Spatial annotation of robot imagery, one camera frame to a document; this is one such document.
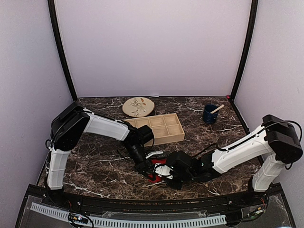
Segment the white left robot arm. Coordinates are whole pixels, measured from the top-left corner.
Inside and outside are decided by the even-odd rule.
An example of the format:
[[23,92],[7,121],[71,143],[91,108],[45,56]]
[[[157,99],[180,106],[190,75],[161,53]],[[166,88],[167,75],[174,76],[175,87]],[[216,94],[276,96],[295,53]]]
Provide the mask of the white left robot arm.
[[48,199],[55,206],[63,207],[67,203],[67,196],[60,191],[64,185],[67,159],[84,133],[120,141],[134,161],[135,169],[146,178],[152,181],[155,179],[144,148],[146,143],[154,139],[148,125],[136,128],[127,121],[95,114],[80,103],[73,102],[52,121],[50,139],[46,140],[46,147],[50,151],[47,186],[51,191]]

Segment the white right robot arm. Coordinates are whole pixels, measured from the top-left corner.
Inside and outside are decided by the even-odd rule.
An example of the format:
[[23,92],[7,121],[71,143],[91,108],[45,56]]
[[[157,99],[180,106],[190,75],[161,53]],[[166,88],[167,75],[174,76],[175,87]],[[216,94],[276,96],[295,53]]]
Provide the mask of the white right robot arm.
[[162,175],[179,187],[184,181],[208,182],[232,168],[255,157],[266,154],[260,170],[253,176],[249,191],[242,196],[247,206],[253,206],[268,190],[271,182],[288,164],[303,155],[300,144],[302,133],[296,133],[298,123],[282,120],[268,114],[263,123],[242,139],[224,147],[216,148],[199,159],[183,151],[171,153],[162,168]]

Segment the red sock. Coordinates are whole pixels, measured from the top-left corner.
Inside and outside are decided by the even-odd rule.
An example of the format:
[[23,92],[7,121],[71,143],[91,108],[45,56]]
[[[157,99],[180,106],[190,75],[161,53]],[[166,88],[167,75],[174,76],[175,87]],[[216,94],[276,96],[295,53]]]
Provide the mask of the red sock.
[[163,177],[161,174],[158,173],[164,165],[166,164],[167,159],[151,159],[152,165],[150,166],[151,168],[151,173],[148,174],[148,181],[151,183],[158,183],[162,182]]

